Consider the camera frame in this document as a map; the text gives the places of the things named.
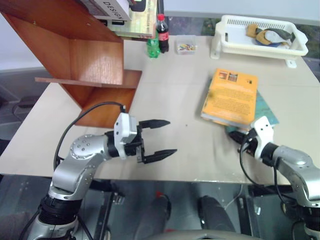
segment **coca-cola bottle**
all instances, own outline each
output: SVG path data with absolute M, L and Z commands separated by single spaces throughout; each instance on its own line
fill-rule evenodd
M 158 14 L 158 23 L 156 24 L 156 31 L 158 32 L 159 48 L 164 54 L 169 51 L 169 27 L 165 22 L 165 15 Z

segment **yellow book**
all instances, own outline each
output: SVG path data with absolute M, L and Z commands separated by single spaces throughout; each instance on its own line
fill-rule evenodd
M 218 68 L 211 81 L 201 117 L 247 129 L 255 119 L 258 78 Z

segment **white tray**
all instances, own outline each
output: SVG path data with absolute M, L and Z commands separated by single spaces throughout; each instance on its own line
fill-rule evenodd
M 267 28 L 282 29 L 293 33 L 295 39 L 290 46 L 271 47 L 257 45 L 254 38 L 246 36 L 247 27 L 250 24 L 257 24 L 263 30 Z M 305 56 L 308 53 L 307 41 L 306 35 L 299 31 L 293 23 L 288 21 L 224 15 L 221 18 L 221 22 L 215 26 L 210 57 L 212 59 L 219 59 L 221 52 L 261 56 L 284 59 L 289 68 L 296 68 L 297 64 L 294 60 L 298 56 Z

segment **table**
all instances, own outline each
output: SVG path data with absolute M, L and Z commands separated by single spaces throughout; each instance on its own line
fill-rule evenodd
M 138 121 L 171 122 L 143 131 L 146 154 L 163 149 L 178 151 L 151 164 L 137 163 L 134 156 L 114 158 L 98 168 L 96 178 L 248 183 L 239 165 L 239 145 L 227 137 L 223 126 L 199 117 L 216 68 L 258 76 L 258 90 L 280 122 L 274 128 L 274 142 L 308 153 L 320 167 L 320 85 L 301 57 L 295 69 L 287 68 L 284 60 L 255 56 L 222 53 L 219 60 L 213 60 L 209 57 L 211 37 L 196 37 L 198 49 L 189 56 L 177 55 L 174 41 L 171 36 L 170 52 L 157 59 L 146 56 L 144 42 L 124 41 L 124 68 L 143 71 L 130 114 Z M 0 157 L 0 172 L 52 176 L 57 143 L 79 112 L 63 89 L 51 83 Z M 60 156 L 67 155 L 77 137 L 107 130 L 74 126 Z M 271 168 L 247 155 L 244 162 L 253 179 L 273 183 Z M 288 183 L 282 176 L 279 182 Z

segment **wooden shelf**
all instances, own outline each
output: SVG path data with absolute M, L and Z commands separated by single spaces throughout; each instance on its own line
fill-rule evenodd
M 0 0 L 0 12 L 53 78 L 87 110 L 114 101 L 129 110 L 141 71 L 124 70 L 123 40 L 75 0 Z M 77 124 L 113 128 L 119 107 L 101 106 Z

